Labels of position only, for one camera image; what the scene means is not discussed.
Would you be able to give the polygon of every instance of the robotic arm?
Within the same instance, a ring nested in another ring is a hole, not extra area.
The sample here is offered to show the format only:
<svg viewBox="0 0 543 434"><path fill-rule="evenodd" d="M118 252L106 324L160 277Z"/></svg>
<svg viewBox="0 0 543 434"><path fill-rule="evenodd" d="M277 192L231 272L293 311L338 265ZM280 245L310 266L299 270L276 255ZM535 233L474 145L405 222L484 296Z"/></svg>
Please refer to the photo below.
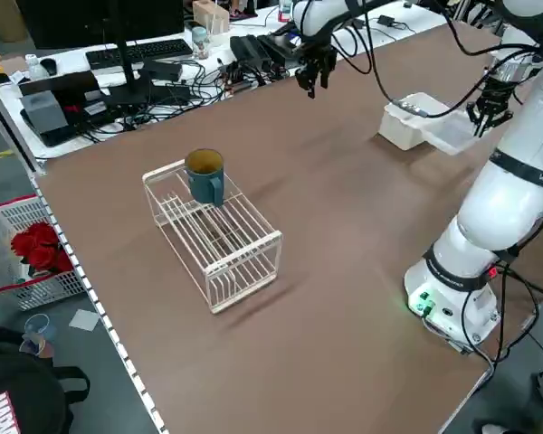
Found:
<svg viewBox="0 0 543 434"><path fill-rule="evenodd" d="M301 33L303 59L297 78L312 98L318 75L326 88L336 66L332 33L350 19L387 3L390 0L301 0L294 6L293 21ZM543 48L543 0L495 0L494 7L511 24L502 44ZM535 75L531 72L536 61L533 53L501 61L516 51L513 46L493 53L495 62L502 64L492 68L481 96L467 107L479 136L512 118L508 108L512 91ZM406 272L408 306L460 350L478 352L476 345L500 321L497 299L489 285L496 274L494 266L500 262L508 267L515 259L514 251L519 252L519 246L535 236L542 220L543 71L458 214Z"/></svg>

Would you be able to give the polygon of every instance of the black backpack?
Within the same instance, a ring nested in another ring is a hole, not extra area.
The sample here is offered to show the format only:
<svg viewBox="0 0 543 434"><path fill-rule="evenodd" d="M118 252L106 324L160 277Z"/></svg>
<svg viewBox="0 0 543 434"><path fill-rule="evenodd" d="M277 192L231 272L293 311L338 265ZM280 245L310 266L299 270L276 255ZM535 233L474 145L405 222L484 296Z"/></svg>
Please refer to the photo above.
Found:
<svg viewBox="0 0 543 434"><path fill-rule="evenodd" d="M65 392L59 380L82 379L83 391ZM0 434L68 434L69 405L89 396L91 382L75 366L52 363L29 354L0 354Z"/></svg>

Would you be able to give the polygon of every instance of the black keyboard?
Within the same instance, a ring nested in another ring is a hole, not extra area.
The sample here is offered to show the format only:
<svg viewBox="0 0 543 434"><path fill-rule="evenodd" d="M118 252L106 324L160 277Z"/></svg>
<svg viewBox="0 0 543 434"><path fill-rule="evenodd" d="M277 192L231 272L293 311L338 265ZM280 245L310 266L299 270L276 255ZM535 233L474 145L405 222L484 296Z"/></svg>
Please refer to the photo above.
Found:
<svg viewBox="0 0 543 434"><path fill-rule="evenodd" d="M127 47L127 53L131 62L140 63L145 60L188 56L193 53L193 50L191 50L191 47L183 39L170 39L168 41L130 45ZM86 55L90 69L93 71L120 66L119 49L117 48L87 52Z"/></svg>

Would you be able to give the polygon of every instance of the computer monitor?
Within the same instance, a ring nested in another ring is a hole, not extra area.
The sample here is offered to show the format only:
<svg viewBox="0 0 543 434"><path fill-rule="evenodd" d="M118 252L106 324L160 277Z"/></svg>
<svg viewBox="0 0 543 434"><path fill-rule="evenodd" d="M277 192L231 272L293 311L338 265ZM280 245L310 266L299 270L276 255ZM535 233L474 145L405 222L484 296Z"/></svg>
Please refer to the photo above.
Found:
<svg viewBox="0 0 543 434"><path fill-rule="evenodd" d="M37 49L81 48L115 43L105 0L16 0ZM182 0L120 0L125 39L181 33Z"/></svg>

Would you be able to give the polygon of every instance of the white wire rack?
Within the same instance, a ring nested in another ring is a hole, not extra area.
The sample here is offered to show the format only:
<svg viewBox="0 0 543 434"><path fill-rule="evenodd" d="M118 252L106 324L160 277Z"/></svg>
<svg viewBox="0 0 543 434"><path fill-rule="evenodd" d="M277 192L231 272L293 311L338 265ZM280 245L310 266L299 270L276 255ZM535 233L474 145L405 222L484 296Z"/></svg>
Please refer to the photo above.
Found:
<svg viewBox="0 0 543 434"><path fill-rule="evenodd" d="M155 224L215 314L278 275L282 235L225 175L224 205L198 203L184 160L143 175Z"/></svg>
<svg viewBox="0 0 543 434"><path fill-rule="evenodd" d="M28 269L11 250L17 232L36 222L48 222L48 214L35 196L0 203L0 297L15 302L21 310L40 307L81 294L82 284L74 271L55 276L21 280Z"/></svg>

